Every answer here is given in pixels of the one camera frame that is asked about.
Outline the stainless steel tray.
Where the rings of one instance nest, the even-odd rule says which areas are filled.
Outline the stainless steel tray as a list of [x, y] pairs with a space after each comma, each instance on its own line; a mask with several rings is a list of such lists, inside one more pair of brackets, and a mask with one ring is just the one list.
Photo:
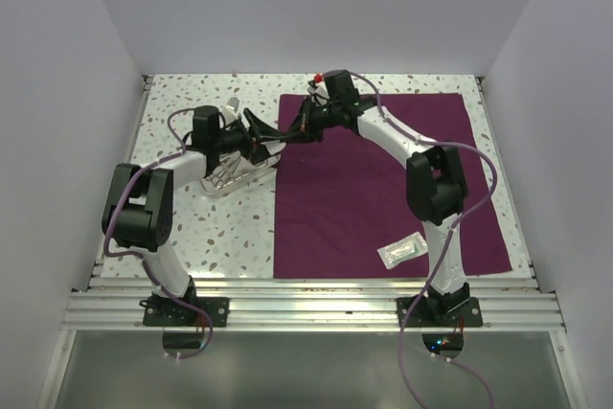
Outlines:
[[239, 153], [224, 154], [212, 174], [200, 180], [203, 192], [211, 198], [227, 196], [273, 172], [281, 160], [276, 154], [257, 165], [251, 164]]

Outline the steel hemostat forceps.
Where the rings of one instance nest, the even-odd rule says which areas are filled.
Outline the steel hemostat forceps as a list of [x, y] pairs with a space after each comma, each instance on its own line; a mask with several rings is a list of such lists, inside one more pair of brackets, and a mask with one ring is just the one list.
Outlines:
[[218, 191], [234, 183], [239, 178], [234, 167], [219, 166], [211, 175], [202, 180], [203, 188], [207, 191]]

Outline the steel surgical scissors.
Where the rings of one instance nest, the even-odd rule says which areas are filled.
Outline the steel surgical scissors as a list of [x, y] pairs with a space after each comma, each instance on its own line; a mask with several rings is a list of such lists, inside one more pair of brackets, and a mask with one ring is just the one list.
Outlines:
[[249, 172], [249, 163], [245, 163], [239, 155], [237, 157], [225, 157], [221, 163], [208, 177], [211, 184], [221, 189], [238, 181]]

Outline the suture packet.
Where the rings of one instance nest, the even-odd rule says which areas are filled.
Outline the suture packet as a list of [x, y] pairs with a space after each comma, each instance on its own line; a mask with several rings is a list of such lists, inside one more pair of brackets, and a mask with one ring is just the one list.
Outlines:
[[396, 268], [405, 261], [421, 257], [427, 253], [427, 243], [420, 232], [390, 243], [377, 250], [383, 265], [387, 270]]

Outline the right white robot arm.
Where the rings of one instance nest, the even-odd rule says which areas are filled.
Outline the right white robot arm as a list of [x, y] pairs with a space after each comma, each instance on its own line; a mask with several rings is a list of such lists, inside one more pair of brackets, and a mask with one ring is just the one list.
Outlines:
[[361, 95], [354, 78], [347, 70], [337, 70], [310, 80], [285, 139], [291, 144], [312, 143], [322, 140], [325, 130], [342, 126], [405, 168], [406, 201], [423, 225], [429, 260], [426, 287], [411, 300], [406, 316], [414, 323], [448, 326], [470, 299], [457, 221], [467, 197], [459, 151], [401, 122], [379, 94]]

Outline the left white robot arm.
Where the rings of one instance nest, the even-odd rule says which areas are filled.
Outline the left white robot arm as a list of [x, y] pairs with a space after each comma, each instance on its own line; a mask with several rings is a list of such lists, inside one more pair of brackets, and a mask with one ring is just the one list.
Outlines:
[[108, 258], [132, 256], [152, 283], [152, 294], [167, 299], [165, 312], [177, 325], [192, 323], [199, 312], [193, 279], [169, 243], [174, 192], [210, 178], [221, 158], [238, 154], [254, 167], [279, 156], [285, 135], [245, 109], [235, 119], [218, 107], [201, 105], [167, 118], [178, 150], [139, 166], [115, 167], [102, 213], [102, 252]]

